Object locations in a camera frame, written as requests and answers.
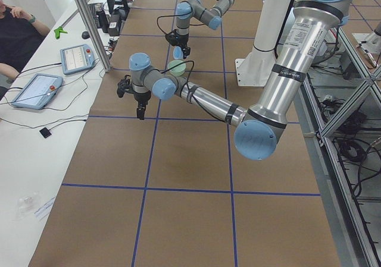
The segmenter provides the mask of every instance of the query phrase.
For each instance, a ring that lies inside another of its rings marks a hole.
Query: wristwatch
[[[29,22],[30,24],[32,24],[33,22],[36,21],[36,17],[35,17],[33,14],[31,14],[31,16],[32,16],[32,18],[31,18],[30,20],[28,20],[28,22]]]

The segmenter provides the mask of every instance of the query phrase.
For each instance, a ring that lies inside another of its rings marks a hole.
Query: black shirt
[[[0,63],[21,72],[44,37],[27,20],[14,18],[11,9],[0,19]]]

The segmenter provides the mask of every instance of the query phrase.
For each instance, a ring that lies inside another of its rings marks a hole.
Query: person's hand
[[[12,7],[11,14],[14,18],[32,19],[32,16],[21,7]]]

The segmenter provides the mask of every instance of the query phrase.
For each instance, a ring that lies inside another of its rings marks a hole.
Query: person's arm
[[[14,18],[23,18],[23,19],[26,19],[27,21],[31,22],[34,17],[29,14],[28,12],[26,12],[24,9],[22,9],[21,7],[9,7],[11,8],[11,14]],[[50,32],[50,29],[48,26],[46,26],[45,24],[43,24],[41,21],[35,19],[33,22],[32,22],[32,26],[38,31],[38,33],[40,33],[42,36],[46,36],[48,35],[48,33]]]
[[[15,68],[7,64],[0,63],[0,74],[3,74],[12,80],[15,80],[19,72]]]

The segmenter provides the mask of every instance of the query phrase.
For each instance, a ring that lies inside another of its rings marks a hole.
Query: computer mouse
[[[89,39],[90,38],[89,32],[87,32],[87,31],[82,32],[82,38],[83,39]]]

